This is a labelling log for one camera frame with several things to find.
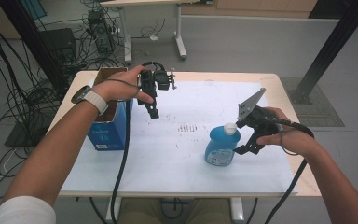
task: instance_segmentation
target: hand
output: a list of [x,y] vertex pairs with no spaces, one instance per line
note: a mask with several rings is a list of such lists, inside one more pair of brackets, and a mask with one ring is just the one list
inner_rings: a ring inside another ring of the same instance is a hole
[[115,73],[108,78],[115,80],[100,83],[94,86],[92,90],[101,95],[106,102],[136,98],[151,104],[153,98],[137,87],[137,77],[144,70],[147,70],[147,68],[138,65],[127,72]]
[[[267,107],[267,109],[272,111],[278,119],[290,120],[278,108]],[[316,151],[317,148],[320,148],[320,145],[306,133],[284,125],[283,131],[273,135],[259,137],[257,144],[282,146],[303,157],[308,156],[310,153]]]

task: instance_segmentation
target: white cap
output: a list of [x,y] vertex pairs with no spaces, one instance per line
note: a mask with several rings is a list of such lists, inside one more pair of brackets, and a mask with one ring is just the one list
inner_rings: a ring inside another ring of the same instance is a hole
[[237,131],[237,124],[235,123],[227,123],[224,127],[225,134],[233,135]]

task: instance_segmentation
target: blue bottle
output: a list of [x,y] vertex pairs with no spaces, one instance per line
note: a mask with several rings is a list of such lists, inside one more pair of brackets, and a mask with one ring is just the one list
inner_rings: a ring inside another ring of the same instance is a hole
[[209,134],[211,141],[205,150],[205,160],[216,166],[227,166],[234,157],[234,149],[241,139],[235,123],[213,128]]

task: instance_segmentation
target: smartwatch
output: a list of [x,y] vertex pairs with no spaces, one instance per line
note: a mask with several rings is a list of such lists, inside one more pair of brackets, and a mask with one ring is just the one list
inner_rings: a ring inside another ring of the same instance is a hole
[[78,104],[84,100],[87,100],[95,105],[98,111],[100,111],[100,115],[102,115],[108,107],[106,101],[100,95],[91,90],[91,86],[84,86],[78,90],[72,97],[71,102]]

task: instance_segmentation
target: cardboard box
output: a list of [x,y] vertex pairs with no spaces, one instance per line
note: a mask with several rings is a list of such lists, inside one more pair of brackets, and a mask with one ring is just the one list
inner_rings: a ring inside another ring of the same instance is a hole
[[[105,81],[117,72],[127,68],[101,68],[94,85]],[[124,150],[126,141],[126,103],[108,102],[109,107],[103,115],[97,117],[89,129],[88,137],[97,150]]]

